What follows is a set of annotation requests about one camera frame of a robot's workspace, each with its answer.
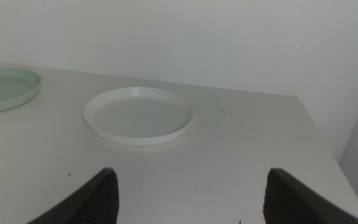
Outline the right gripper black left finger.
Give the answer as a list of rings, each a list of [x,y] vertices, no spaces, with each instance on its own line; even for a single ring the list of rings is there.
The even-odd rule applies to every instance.
[[[56,206],[30,224],[116,224],[119,213],[119,186],[112,168],[103,168]]]

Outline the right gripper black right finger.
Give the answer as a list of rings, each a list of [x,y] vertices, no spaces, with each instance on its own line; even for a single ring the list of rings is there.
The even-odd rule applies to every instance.
[[[270,169],[263,214],[266,224],[358,224],[358,218],[281,168]]]

